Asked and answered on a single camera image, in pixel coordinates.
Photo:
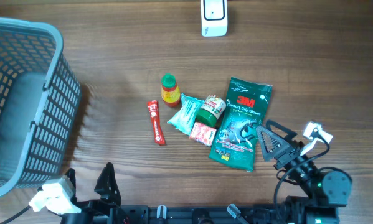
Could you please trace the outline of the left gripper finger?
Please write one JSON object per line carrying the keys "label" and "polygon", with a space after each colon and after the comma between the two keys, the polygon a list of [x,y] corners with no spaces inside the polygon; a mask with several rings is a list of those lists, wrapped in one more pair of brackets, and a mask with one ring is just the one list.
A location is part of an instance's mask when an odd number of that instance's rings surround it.
{"label": "left gripper finger", "polygon": [[65,176],[67,177],[67,182],[69,186],[75,190],[76,189],[76,177],[75,177],[75,170],[70,168],[66,173]]}
{"label": "left gripper finger", "polygon": [[103,168],[94,191],[100,195],[100,199],[106,203],[121,205],[121,195],[116,182],[114,166],[108,162]]}

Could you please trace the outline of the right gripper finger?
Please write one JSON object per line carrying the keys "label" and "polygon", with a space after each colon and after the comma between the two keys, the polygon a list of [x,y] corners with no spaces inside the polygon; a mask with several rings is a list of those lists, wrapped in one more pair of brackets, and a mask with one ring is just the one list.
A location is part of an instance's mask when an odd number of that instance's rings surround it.
{"label": "right gripper finger", "polygon": [[284,140],[282,136],[262,125],[257,126],[256,131],[265,162],[275,159],[290,145],[290,141]]}
{"label": "right gripper finger", "polygon": [[277,123],[273,120],[270,120],[270,119],[266,121],[265,126],[271,132],[273,132],[273,130],[271,129],[272,127],[275,127],[277,129],[283,131],[286,134],[286,136],[284,136],[283,139],[286,140],[286,141],[292,141],[293,138],[298,135],[296,132],[294,132],[294,131],[288,129],[287,127],[282,126],[279,123]]}

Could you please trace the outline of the green 3M gloves packet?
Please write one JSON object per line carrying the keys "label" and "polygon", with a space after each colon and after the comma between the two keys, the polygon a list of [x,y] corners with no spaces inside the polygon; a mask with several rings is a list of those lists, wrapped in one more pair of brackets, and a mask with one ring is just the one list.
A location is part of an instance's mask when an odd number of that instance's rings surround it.
{"label": "green 3M gloves packet", "polygon": [[272,86],[268,84],[230,79],[226,108],[209,159],[234,169],[253,171],[256,127],[263,123],[271,92]]}

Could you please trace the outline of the green lid jar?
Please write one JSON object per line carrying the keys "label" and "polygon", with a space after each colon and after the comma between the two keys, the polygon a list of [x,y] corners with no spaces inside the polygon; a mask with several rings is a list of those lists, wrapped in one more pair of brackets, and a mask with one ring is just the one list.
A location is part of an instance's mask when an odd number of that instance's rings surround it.
{"label": "green lid jar", "polygon": [[209,95],[198,109],[196,121],[214,128],[226,108],[226,103],[217,95]]}

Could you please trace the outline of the red sachet stick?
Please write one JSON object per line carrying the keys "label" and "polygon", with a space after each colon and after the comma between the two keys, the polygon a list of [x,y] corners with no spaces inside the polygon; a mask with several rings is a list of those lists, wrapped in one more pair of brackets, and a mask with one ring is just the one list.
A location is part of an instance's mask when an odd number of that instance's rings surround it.
{"label": "red sachet stick", "polygon": [[154,141],[156,144],[163,146],[166,144],[163,132],[161,130],[159,112],[158,112],[158,101],[151,100],[147,102],[149,111],[149,117],[151,118],[151,124],[153,128]]}

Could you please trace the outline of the red tissue packet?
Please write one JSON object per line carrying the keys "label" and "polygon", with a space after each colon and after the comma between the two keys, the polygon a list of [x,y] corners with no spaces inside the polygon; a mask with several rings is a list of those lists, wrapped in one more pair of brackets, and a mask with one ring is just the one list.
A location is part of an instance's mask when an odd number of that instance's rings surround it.
{"label": "red tissue packet", "polygon": [[214,141],[217,130],[203,123],[195,122],[189,138],[195,140],[207,147],[210,147]]}

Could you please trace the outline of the teal tissue packet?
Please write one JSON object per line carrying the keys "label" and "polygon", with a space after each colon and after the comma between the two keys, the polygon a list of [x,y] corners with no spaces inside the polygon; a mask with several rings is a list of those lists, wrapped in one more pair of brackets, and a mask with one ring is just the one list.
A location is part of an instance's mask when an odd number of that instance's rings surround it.
{"label": "teal tissue packet", "polygon": [[204,100],[181,94],[181,109],[167,122],[180,132],[190,135],[195,123],[195,118]]}

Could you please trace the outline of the green cap sauce bottle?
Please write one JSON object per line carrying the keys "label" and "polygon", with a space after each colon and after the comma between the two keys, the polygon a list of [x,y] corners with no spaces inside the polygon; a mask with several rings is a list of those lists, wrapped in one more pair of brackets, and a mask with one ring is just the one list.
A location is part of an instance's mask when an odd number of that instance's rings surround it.
{"label": "green cap sauce bottle", "polygon": [[165,74],[161,79],[161,98],[169,107],[175,107],[181,101],[181,91],[175,77],[170,73]]}

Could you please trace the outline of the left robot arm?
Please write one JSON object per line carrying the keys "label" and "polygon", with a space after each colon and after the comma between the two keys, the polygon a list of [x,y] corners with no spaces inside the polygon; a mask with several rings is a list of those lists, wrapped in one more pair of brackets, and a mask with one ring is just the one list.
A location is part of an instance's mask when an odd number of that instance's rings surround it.
{"label": "left robot arm", "polygon": [[73,196],[71,202],[80,213],[65,213],[59,215],[61,223],[129,223],[129,218],[121,208],[121,195],[115,178],[113,164],[108,162],[103,168],[97,184],[94,188],[95,193],[100,195],[99,199],[78,202]]}

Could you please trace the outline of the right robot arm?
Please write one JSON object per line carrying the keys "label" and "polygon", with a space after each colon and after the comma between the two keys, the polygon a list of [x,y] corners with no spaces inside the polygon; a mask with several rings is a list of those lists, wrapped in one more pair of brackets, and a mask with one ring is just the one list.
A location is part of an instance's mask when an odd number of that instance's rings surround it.
{"label": "right robot arm", "polygon": [[264,161],[275,161],[278,183],[273,204],[252,208],[252,223],[339,223],[338,209],[347,205],[352,178],[336,167],[314,164],[329,152],[332,135],[314,121],[303,131],[308,144],[272,120],[256,131]]}

